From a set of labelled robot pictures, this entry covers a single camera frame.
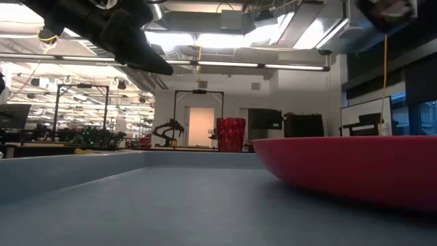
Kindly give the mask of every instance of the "ceiling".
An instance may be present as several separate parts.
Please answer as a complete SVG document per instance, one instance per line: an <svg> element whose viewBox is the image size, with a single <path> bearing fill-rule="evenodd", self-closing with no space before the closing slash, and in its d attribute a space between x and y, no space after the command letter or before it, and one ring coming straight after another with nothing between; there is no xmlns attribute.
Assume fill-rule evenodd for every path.
<svg viewBox="0 0 437 246"><path fill-rule="evenodd" d="M42 44L37 37L37 32L41 30L44 20L23 5L1 2L6 1L0 1L0 8L7 11L0 13L0 53L42 54L46 51L47 45ZM315 49L310 48L323 40L323 37L332 32L333 27L338 26L339 22L346 17L345 4L338 0L318 1L318 5L315 7L310 5L308 8L304 8L309 4L308 1L301 3L301 0L246 0L244 3L231 0L228 1L228 4L211 0L168 0L160 6L163 10L163 17L145 27L146 31L155 33L154 35L161 37L161 39L158 38L152 42L152 37L150 35L147 35L147 37L156 52L171 59L199 59L201 57L202 60L217 62L324 66L325 57L321 56ZM208 29L217 23L222 26L228 25L229 23L223 24L224 20L221 18L221 13L222 10L230 10L231 8L235 12L243 13L244 26L241 27L240 33L246 33L245 36L239 33L227 33L229 30L221 30L224 33L217 33L217 27L215 26L214 29ZM269 8L277 17L278 23L256 29L253 25L253 19L260 10ZM202 21L199 21L198 16L204 17ZM350 16L354 17L354 20L358 20L355 23L361 23L365 26L360 21L363 17L359 16L356 10L353 14L351 12ZM341 52L345 44L354 41L352 38L340 40L341 30L339 29L338 32L334 33L322 48L330 49L335 54ZM177 36L163 36L166 33ZM178 44L178 42L184 42L183 37L187 38L186 40L190 44L191 40L199 42L202 35L203 39L206 40L207 35L211 33L220 36L215 36L216 40L213 37L208 41L209 43L205 42L205 45L201 48ZM300 38L294 36L297 33L300 34ZM56 45L50 47L46 52L49 55L75 55L81 57L111 56L110 53L103 53L102 50L86 40L76 37L75 33L69 30L66 30L63 36L59 37ZM41 63L38 65L35 61L25 59L4 61L7 61L8 72L13 76L11 80L12 95L20 90L20 93L14 96L10 102L33 103L30 119L42 120L46 123L52 122L56 84L70 82L71 79L71 85L85 82L92 85L108 85L111 95L108 121L111 118L126 118L128 127L132 131L138 129L137 124L140 123L141 119L153 119L154 98L150 92L154 94L156 88L168 89L165 85L166 82L171 83L172 87L177 89L177 86L175 87L177 83L175 82L181 81L186 85L187 81L192 81L192 78L196 77L195 74L199 73L199 68L196 66L174 66L175 74L172 77L162 77L157 80L151 74L145 72L127 68L120 69L102 64L99 64L99 66L86 64L87 66L85 66L85 64L56 64L54 61L53 64ZM33 71L33 78L44 77L45 79L46 77L50 81L49 85L44 88L29 85L28 80ZM252 75L259 76L262 78L261 80L265 81L268 81L274 72L274 70L266 69L220 66L202 66L200 68L201 74ZM127 87L125 90L117 88L117 81L120 80L126 81ZM82 101L73 98L73 93L95 96L88 96L86 101ZM28 94L35 94L36 97L29 99ZM104 97L99 96L99 94L102 94L102 92L97 89L70 88L70 92L66 92L60 99L59 114L62 115L61 123L76 122L101 125ZM139 96L142 94L147 98L146 103L139 102Z"/></svg>

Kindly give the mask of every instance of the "red container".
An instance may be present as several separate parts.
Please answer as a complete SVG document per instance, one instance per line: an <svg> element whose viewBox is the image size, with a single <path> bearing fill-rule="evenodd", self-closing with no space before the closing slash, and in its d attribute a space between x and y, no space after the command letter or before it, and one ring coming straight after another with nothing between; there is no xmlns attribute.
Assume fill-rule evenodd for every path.
<svg viewBox="0 0 437 246"><path fill-rule="evenodd" d="M241 118L218 118L218 151L241 152L243 149L246 120Z"/></svg>
<svg viewBox="0 0 437 246"><path fill-rule="evenodd" d="M276 177L333 195L437 211L437 137L314 137L253 142Z"/></svg>

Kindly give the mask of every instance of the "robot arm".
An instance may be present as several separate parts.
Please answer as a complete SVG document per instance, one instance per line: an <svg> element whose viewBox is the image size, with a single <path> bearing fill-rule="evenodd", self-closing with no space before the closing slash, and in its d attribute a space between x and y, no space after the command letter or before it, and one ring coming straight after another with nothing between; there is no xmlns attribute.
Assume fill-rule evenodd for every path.
<svg viewBox="0 0 437 246"><path fill-rule="evenodd" d="M173 68L147 44L141 27L153 19L145 1L20 0L60 36L68 28L114 54L115 60L147 72L173 74Z"/></svg>

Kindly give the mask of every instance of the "workbench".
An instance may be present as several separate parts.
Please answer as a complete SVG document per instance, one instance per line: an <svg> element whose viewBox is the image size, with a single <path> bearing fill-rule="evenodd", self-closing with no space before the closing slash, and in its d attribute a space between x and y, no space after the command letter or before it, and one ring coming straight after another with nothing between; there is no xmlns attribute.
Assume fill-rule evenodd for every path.
<svg viewBox="0 0 437 246"><path fill-rule="evenodd" d="M0 161L1 245L437 245L432 217L285 184L255 154Z"/></svg>

